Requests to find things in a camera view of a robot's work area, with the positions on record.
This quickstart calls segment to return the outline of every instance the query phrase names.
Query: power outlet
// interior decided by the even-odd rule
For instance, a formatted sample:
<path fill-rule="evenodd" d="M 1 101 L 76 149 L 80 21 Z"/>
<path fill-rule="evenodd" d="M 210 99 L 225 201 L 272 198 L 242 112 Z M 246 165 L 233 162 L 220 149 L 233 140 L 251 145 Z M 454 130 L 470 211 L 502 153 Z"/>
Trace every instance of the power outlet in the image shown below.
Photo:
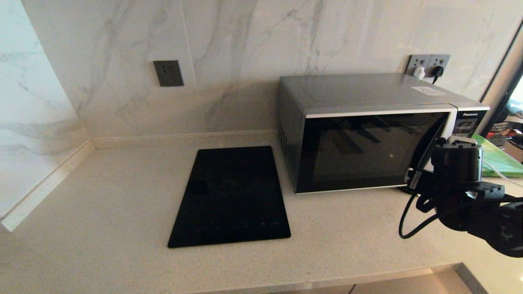
<path fill-rule="evenodd" d="M 408 61 L 407 68 L 405 69 L 405 74 L 414 75 L 414 70 L 416 67 L 423 66 L 425 68 L 425 73 L 427 72 L 427 66 L 429 65 L 430 58 L 432 55 L 411 55 L 411 58 Z"/>
<path fill-rule="evenodd" d="M 161 87 L 179 87 L 184 85 L 180 65 L 177 60 L 154 61 L 153 63 Z"/>
<path fill-rule="evenodd" d="M 441 66 L 445 70 L 449 59 L 450 55 L 448 54 L 411 55 L 405 74 L 414 75 L 416 67 L 423 66 L 425 68 L 425 77 L 434 77 L 432 74 L 434 68 Z"/>

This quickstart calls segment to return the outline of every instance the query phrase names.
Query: white plug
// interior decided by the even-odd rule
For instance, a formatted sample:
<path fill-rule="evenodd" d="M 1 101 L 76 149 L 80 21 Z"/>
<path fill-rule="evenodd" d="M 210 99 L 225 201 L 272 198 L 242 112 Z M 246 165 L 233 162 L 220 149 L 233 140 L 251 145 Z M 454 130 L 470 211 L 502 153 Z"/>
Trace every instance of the white plug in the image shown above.
<path fill-rule="evenodd" d="M 423 66 L 416 67 L 413 76 L 415 76 L 419 80 L 423 80 L 423 78 L 425 77 L 425 68 Z"/>

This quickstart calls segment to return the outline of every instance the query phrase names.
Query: induction cooktop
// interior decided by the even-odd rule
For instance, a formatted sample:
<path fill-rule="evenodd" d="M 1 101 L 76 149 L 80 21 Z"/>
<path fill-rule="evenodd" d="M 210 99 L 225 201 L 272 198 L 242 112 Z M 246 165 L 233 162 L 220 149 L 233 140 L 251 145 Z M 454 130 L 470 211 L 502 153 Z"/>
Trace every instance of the induction cooktop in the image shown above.
<path fill-rule="evenodd" d="M 169 248 L 290 236 L 270 146 L 198 151 Z"/>

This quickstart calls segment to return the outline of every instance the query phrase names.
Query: countertop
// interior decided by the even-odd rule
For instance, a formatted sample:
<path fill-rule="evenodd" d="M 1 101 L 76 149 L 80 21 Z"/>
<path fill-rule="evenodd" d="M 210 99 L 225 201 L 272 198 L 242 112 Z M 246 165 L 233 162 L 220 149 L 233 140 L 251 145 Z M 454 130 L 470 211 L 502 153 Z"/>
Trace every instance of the countertop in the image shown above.
<path fill-rule="evenodd" d="M 436 221 L 401 239 L 408 195 L 396 189 L 294 194 L 273 132 L 139 145 L 96 150 L 13 233 L 0 234 L 1 293 L 260 292 L 384 280 L 459 263 L 489 293 L 523 290 L 523 259 L 467 233 Z M 273 148 L 292 237 L 168 249 L 197 151 L 256 145 Z M 503 180 L 485 180 L 523 194 Z M 411 210 L 405 230 L 428 215 Z"/>

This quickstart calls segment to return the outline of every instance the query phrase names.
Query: microwave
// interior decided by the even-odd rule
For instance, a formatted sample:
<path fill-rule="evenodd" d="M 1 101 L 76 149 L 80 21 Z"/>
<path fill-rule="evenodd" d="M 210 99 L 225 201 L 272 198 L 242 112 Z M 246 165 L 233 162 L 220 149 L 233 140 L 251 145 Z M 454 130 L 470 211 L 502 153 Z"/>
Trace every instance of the microwave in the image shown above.
<path fill-rule="evenodd" d="M 489 109 L 404 74 L 284 76 L 277 108 L 295 193 L 405 186 L 436 138 L 471 137 Z"/>

